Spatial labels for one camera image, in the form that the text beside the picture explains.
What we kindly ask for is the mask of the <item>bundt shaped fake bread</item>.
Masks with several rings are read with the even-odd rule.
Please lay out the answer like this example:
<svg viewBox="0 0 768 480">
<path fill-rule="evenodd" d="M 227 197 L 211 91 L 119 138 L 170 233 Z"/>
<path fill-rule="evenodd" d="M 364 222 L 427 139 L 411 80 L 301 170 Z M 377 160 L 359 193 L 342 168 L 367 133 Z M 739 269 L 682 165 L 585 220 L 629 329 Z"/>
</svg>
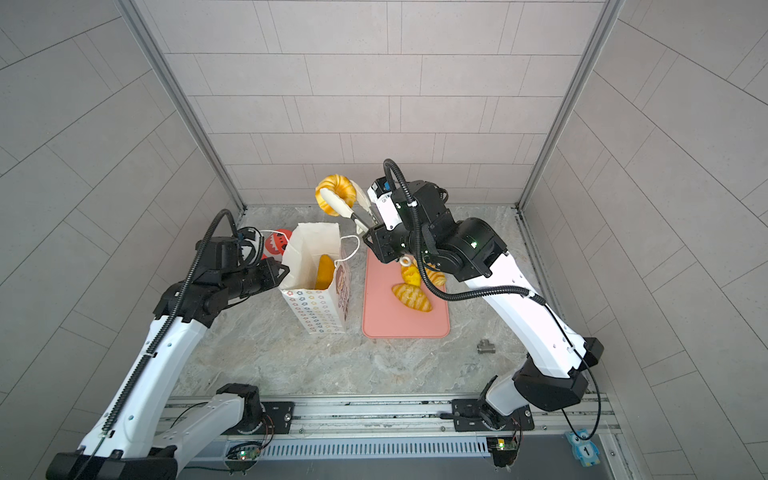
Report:
<svg viewBox="0 0 768 480">
<path fill-rule="evenodd" d="M 321 188 L 331 189 L 336 194 L 338 194 L 342 199 L 344 199 L 350 207 L 353 207 L 356 202 L 356 191 L 353 185 L 351 184 L 351 180 L 349 180 L 347 177 L 343 175 L 338 175 L 338 174 L 329 175 L 326 178 L 324 178 L 315 189 L 316 201 L 318 203 L 318 206 L 324 213 L 326 212 L 322 209 L 323 202 L 322 202 L 322 199 L 320 198 L 320 192 L 319 192 Z"/>
</svg>

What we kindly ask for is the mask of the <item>long loaf fake bread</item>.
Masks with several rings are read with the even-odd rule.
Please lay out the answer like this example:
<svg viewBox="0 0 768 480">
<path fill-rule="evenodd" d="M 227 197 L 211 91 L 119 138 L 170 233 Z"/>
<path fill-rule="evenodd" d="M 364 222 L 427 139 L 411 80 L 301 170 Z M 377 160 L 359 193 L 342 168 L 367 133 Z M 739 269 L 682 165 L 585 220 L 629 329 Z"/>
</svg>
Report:
<svg viewBox="0 0 768 480">
<path fill-rule="evenodd" d="M 327 254 L 320 256 L 315 280 L 315 290 L 327 290 L 332 284 L 335 275 L 334 260 Z"/>
</svg>

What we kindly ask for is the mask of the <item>white printed paper bag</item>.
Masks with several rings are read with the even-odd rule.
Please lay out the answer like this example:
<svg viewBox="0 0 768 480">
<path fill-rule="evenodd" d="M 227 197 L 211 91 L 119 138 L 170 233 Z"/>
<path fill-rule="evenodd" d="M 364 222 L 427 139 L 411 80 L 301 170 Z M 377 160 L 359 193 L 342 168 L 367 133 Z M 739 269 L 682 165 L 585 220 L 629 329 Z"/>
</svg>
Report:
<svg viewBox="0 0 768 480">
<path fill-rule="evenodd" d="M 356 235 L 342 235 L 335 223 L 300 223 L 283 255 L 290 273 L 279 290 L 310 334 L 340 334 L 346 330 L 351 280 L 349 260 L 361 245 Z M 335 275 L 327 290 L 315 290 L 318 260 L 329 255 Z"/>
</svg>

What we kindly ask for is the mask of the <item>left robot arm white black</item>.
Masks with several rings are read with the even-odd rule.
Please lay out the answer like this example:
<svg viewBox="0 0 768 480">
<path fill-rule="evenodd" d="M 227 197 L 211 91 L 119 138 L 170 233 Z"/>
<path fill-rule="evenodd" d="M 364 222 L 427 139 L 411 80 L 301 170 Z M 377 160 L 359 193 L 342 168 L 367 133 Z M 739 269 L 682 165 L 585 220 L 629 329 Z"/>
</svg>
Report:
<svg viewBox="0 0 768 480">
<path fill-rule="evenodd" d="M 187 360 L 228 306 L 269 291 L 289 268 L 267 257 L 230 272 L 208 271 L 162 296 L 131 372 L 108 409 L 73 452 L 54 456 L 48 479 L 174 479 L 219 435 L 265 425 L 257 387 L 230 383 L 184 420 L 157 426 Z"/>
</svg>

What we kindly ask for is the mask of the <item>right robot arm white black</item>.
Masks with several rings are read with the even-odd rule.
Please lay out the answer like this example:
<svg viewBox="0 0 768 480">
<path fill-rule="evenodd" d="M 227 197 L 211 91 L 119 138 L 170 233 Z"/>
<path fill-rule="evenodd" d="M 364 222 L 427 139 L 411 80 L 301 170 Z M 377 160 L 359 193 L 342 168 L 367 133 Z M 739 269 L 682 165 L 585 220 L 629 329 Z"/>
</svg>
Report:
<svg viewBox="0 0 768 480">
<path fill-rule="evenodd" d="M 457 221 L 445 189 L 432 182 L 396 186 L 381 177 L 368 191 L 332 175 L 315 190 L 326 213 L 352 220 L 382 263 L 414 261 L 422 284 L 445 301 L 482 298 L 527 350 L 522 366 L 484 388 L 473 418 L 491 430 L 508 427 L 522 409 L 545 412 L 579 404 L 596 381 L 604 351 L 562 321 L 525 279 L 506 243 L 485 221 Z"/>
</svg>

